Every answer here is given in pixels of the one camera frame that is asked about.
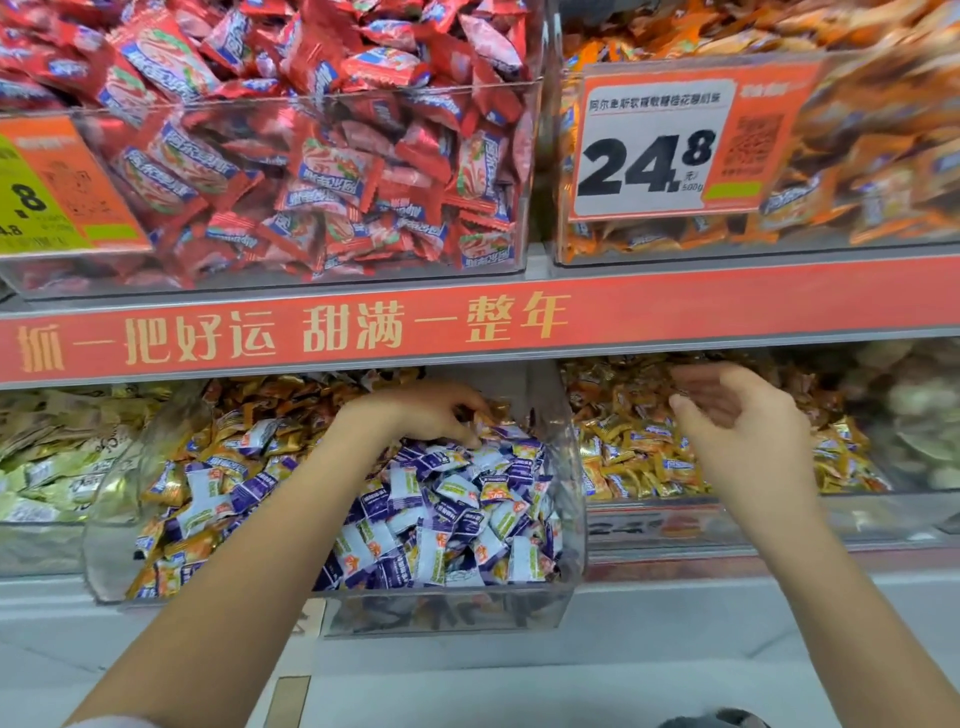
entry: red shelf banner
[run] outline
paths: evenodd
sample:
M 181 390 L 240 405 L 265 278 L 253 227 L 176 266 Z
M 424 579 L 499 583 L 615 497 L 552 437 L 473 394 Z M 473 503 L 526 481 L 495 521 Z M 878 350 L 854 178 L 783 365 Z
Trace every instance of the red shelf banner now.
M 0 382 L 951 327 L 958 280 L 943 255 L 13 314 Z

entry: shelf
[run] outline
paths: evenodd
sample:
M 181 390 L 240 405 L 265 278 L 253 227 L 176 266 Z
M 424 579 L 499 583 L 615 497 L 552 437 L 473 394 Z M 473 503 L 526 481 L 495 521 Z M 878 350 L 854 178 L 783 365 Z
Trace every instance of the shelf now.
M 960 333 L 960 243 L 0 303 L 0 388 Z

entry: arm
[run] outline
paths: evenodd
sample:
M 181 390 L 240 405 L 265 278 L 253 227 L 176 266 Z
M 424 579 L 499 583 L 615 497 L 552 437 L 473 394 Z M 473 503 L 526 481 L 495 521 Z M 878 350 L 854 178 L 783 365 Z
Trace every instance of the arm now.
M 844 728 L 960 725 L 960 695 L 830 530 L 793 399 L 730 364 L 674 378 L 690 395 L 671 398 L 680 428 L 780 584 Z
M 374 461 L 402 436 L 476 445 L 453 414 L 486 409 L 463 385 L 418 382 L 354 400 L 110 668 L 65 725 L 141 717 L 242 728 Z

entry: orange price label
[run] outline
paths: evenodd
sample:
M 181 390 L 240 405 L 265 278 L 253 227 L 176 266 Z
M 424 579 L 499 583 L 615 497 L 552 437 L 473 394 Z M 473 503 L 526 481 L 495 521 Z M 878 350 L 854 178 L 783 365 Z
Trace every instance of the orange price label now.
M 0 257 L 151 249 L 68 117 L 0 119 Z
M 820 64 L 588 73 L 570 219 L 756 210 Z

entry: yellow label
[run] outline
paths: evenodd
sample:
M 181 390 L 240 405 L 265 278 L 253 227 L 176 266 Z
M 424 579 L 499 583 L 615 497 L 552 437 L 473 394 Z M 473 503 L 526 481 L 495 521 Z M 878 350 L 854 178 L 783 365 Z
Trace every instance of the yellow label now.
M 19 150 L 0 134 L 0 255 L 90 247 Z
M 707 189 L 704 199 L 737 200 L 744 197 L 755 197 L 760 194 L 761 187 L 760 182 L 718 182 Z

